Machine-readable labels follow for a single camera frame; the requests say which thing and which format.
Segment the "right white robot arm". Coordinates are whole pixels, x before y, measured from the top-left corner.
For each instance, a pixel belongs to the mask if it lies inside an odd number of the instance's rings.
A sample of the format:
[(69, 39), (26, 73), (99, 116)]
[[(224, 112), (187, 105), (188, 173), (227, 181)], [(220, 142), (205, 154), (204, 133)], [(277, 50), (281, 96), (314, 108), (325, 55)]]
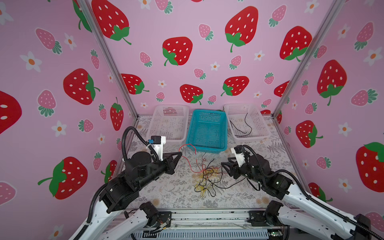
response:
[(261, 155), (236, 155), (221, 165), (230, 177), (244, 176), (268, 195), (279, 199), (265, 210), (270, 225), (280, 223), (322, 240), (370, 240), (374, 236), (366, 216), (353, 216), (318, 201), (302, 188), (295, 176), (286, 177), (285, 170), (272, 171), (269, 161)]

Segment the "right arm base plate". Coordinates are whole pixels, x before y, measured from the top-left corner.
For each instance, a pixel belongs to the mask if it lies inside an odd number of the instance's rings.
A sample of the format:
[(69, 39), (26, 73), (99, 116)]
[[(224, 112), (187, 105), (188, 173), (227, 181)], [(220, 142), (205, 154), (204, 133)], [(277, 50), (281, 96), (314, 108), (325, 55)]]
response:
[(283, 224), (278, 219), (278, 213), (266, 211), (249, 211), (247, 223), (253, 227), (282, 227)]

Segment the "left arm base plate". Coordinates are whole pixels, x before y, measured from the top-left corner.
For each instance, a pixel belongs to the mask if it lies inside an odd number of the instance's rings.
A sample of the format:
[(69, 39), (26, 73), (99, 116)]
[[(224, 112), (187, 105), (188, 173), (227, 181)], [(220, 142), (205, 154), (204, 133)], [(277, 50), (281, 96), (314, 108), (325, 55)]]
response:
[(172, 222), (172, 212), (159, 212), (145, 225), (146, 230), (159, 230), (169, 228)]

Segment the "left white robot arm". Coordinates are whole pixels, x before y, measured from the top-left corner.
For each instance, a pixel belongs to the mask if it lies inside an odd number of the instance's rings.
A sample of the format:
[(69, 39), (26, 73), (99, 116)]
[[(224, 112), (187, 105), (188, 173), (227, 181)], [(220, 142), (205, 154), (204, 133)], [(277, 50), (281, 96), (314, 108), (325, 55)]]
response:
[(155, 226), (155, 232), (161, 231), (162, 223), (159, 211), (146, 202), (126, 219), (113, 227), (106, 228), (123, 213), (128, 205), (139, 197), (140, 191), (161, 175), (172, 175), (182, 157), (182, 152), (166, 153), (162, 161), (154, 161), (147, 152), (137, 152), (125, 161), (126, 169), (116, 178), (101, 186), (92, 198), (88, 217), (71, 236), (72, 240), (123, 240), (143, 227)]

